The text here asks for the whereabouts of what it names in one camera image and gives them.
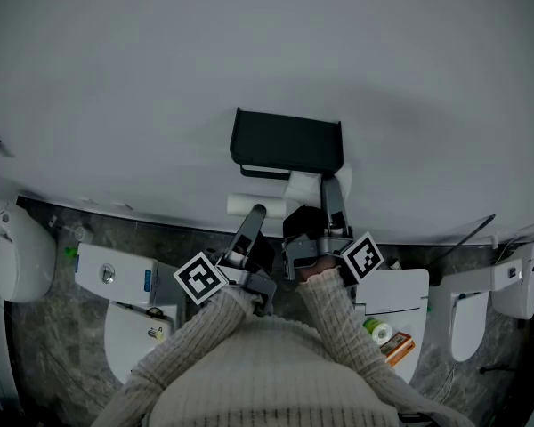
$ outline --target white cylinder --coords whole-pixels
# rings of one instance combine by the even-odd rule
[[[287,201],[280,197],[233,194],[228,196],[228,215],[247,216],[254,205],[267,209],[267,218],[285,218]]]

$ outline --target orange box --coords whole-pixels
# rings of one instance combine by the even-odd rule
[[[385,362],[392,367],[405,358],[416,347],[411,335],[398,332],[390,341],[380,347]]]

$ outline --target white toilet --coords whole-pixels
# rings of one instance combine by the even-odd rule
[[[498,265],[445,276],[430,286],[426,340],[469,359],[484,336],[489,295],[495,310],[517,318],[534,313],[534,244],[518,248]]]
[[[0,296],[9,302],[32,302],[53,282],[55,240],[28,212],[0,201]]]
[[[416,372],[427,319],[429,272],[414,270],[375,270],[364,277],[355,290],[354,309],[365,322],[376,318],[388,323],[393,333],[411,335],[416,347],[393,370],[407,383]]]
[[[105,317],[105,354],[111,371],[122,383],[140,359],[184,322],[186,296],[174,278],[175,272],[175,268],[151,258],[79,244],[75,281],[110,301]]]
[[[514,252],[522,258],[523,277],[504,289],[490,293],[493,308],[509,317],[531,319],[534,315],[534,243]]]

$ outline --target gray marble floor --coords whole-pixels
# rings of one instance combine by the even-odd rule
[[[103,349],[104,317],[108,302],[74,282],[74,259],[65,249],[77,247],[68,230],[86,225],[94,232],[93,243],[156,258],[181,266],[199,251],[220,250],[231,235],[177,229],[82,213],[33,200],[23,204],[30,215],[49,229],[58,242],[55,278],[51,291],[37,302],[12,305],[13,354],[28,411],[46,412],[49,424],[89,425],[119,389],[109,370]],[[56,226],[48,227],[53,216]],[[279,241],[271,241],[280,248]],[[408,267],[423,267],[447,247],[381,246],[387,261],[398,259]],[[495,252],[489,248],[459,248],[432,270],[433,275],[488,265]],[[273,277],[278,282],[275,313],[310,324],[295,283],[282,277],[283,263],[277,252]],[[190,313],[197,308],[192,306]],[[515,367],[522,356],[526,334],[512,318],[489,307],[487,331],[480,349],[454,365],[449,354],[424,344],[411,385],[419,392],[468,415],[475,424],[487,425],[505,401],[514,374],[480,367],[508,364]]]

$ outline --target wall-mounted toilet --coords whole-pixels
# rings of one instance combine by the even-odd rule
[[[53,282],[55,240],[28,212],[0,201],[0,296],[9,302],[31,302]]]
[[[506,315],[534,312],[532,269],[534,244],[527,244],[497,265],[443,277],[439,286],[429,288],[426,340],[448,350],[454,360],[469,359],[484,336],[489,296],[495,310]]]
[[[140,359],[184,322],[186,296],[175,272],[152,258],[79,244],[75,281],[109,300],[105,355],[122,383]]]
[[[491,292],[492,307],[509,317],[531,319],[534,315],[534,243],[521,246],[514,254],[522,258],[523,277],[518,283]]]

